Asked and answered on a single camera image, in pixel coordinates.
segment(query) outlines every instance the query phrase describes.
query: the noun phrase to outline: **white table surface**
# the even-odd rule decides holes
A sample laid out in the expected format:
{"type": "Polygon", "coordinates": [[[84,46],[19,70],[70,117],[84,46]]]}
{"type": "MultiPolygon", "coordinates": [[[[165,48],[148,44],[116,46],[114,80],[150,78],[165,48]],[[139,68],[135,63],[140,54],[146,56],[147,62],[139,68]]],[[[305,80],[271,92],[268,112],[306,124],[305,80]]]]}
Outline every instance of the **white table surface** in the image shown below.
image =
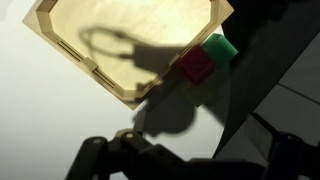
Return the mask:
{"type": "MultiPolygon", "coordinates": [[[[0,1],[0,179],[5,180],[64,179],[86,138],[111,140],[118,130],[132,128],[145,104],[130,110],[27,28],[22,19],[33,3],[0,1]]],[[[218,102],[224,104],[223,116],[201,106],[185,131],[147,139],[185,160],[211,158],[224,129],[218,118],[227,112],[228,84],[218,102]]]]}

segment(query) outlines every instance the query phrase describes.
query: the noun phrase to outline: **wooden tray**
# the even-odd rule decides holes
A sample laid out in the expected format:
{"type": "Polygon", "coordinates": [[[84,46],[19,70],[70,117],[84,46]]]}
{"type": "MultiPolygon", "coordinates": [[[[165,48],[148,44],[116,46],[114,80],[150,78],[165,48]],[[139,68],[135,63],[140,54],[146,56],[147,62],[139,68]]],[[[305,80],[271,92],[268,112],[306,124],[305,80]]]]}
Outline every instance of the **wooden tray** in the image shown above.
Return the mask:
{"type": "Polygon", "coordinates": [[[232,11],[226,0],[38,0],[24,22],[121,101],[133,102],[232,11]]]}

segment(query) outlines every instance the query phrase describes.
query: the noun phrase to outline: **block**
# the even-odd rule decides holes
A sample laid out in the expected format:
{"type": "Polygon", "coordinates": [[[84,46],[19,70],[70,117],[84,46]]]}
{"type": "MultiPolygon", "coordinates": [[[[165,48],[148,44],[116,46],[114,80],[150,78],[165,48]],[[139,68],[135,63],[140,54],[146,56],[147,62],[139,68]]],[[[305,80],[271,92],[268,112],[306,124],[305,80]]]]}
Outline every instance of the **block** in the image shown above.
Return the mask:
{"type": "Polygon", "coordinates": [[[201,84],[215,69],[212,60],[205,54],[200,45],[195,45],[179,61],[178,66],[185,76],[194,84],[201,84]]]}
{"type": "Polygon", "coordinates": [[[204,84],[194,86],[191,83],[186,83],[181,91],[185,98],[196,107],[205,103],[213,95],[204,84]]]}
{"type": "Polygon", "coordinates": [[[201,44],[201,48],[214,61],[218,69],[223,68],[238,54],[238,50],[220,34],[212,34],[201,44]]]}

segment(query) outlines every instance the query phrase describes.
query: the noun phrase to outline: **octagonal tray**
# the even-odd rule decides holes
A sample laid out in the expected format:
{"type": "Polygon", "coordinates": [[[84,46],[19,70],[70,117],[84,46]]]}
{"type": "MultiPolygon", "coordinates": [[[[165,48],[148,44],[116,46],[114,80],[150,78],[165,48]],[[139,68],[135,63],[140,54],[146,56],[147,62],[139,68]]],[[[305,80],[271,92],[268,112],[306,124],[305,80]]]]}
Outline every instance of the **octagonal tray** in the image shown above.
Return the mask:
{"type": "Polygon", "coordinates": [[[24,22],[134,109],[232,11],[226,0],[38,0],[24,22]]]}

